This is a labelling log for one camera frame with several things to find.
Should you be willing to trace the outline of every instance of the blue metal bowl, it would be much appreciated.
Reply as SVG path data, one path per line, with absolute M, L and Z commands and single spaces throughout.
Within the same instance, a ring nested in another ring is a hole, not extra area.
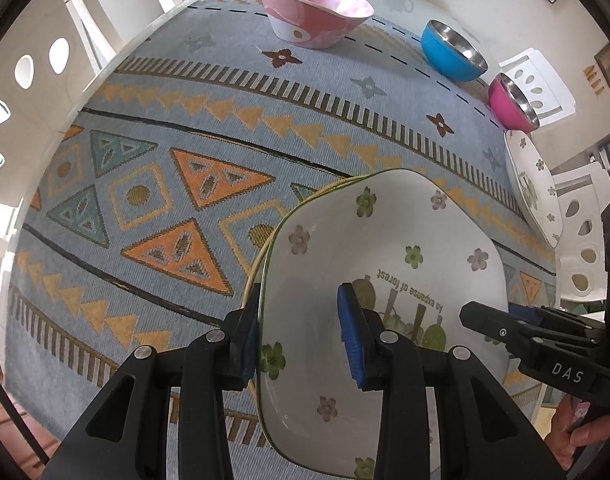
M 443 76 L 456 81 L 473 81 L 487 71 L 479 51 L 453 28 L 430 20 L 421 37 L 422 51 Z

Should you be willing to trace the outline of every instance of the pink bowl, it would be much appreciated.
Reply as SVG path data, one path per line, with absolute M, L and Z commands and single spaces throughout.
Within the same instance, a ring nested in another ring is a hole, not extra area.
M 306 48 L 328 48 L 374 14 L 367 0 L 262 0 L 276 36 Z
M 509 76 L 499 73 L 489 85 L 489 107 L 508 130 L 530 134 L 540 126 L 536 110 Z

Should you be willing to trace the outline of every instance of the screw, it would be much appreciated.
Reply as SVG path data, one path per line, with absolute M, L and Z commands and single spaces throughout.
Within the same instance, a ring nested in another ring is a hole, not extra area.
M 136 359 L 147 359 L 151 355 L 151 346 L 143 345 L 134 350 Z
M 467 361 L 471 357 L 471 352 L 469 348 L 465 348 L 464 346 L 457 346 L 453 349 L 454 357 L 460 361 Z
M 383 343 L 395 343 L 398 341 L 398 334 L 396 332 L 392 332 L 391 330 L 385 330 L 380 333 L 380 340 Z
M 225 333 L 222 330 L 211 330 L 207 332 L 207 341 L 210 343 L 218 343 L 223 341 L 225 338 Z

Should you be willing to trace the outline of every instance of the saucer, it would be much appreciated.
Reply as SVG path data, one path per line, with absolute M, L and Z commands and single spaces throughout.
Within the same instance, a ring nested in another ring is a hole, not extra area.
M 470 348 L 502 381 L 502 345 L 462 327 L 468 301 L 507 310 L 502 262 L 491 240 L 432 181 L 387 170 L 304 201 L 272 235 L 262 272 L 256 379 L 262 428 L 274 449 L 303 467 L 370 478 L 381 392 L 350 375 L 336 293 L 353 282 L 365 308 L 420 346 Z M 428 396 L 432 470 L 440 465 Z
M 554 178 L 527 134 L 509 130 L 505 145 L 505 164 L 518 207 L 530 227 L 555 248 L 563 233 L 563 216 Z

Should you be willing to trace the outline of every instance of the human hand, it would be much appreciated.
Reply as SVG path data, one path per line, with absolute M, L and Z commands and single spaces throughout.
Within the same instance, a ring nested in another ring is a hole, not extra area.
M 565 471 L 571 468 L 577 447 L 589 446 L 610 437 L 610 415 L 602 416 L 569 433 L 574 423 L 574 409 L 569 395 L 563 397 L 551 419 L 551 431 L 545 437 L 556 460 Z

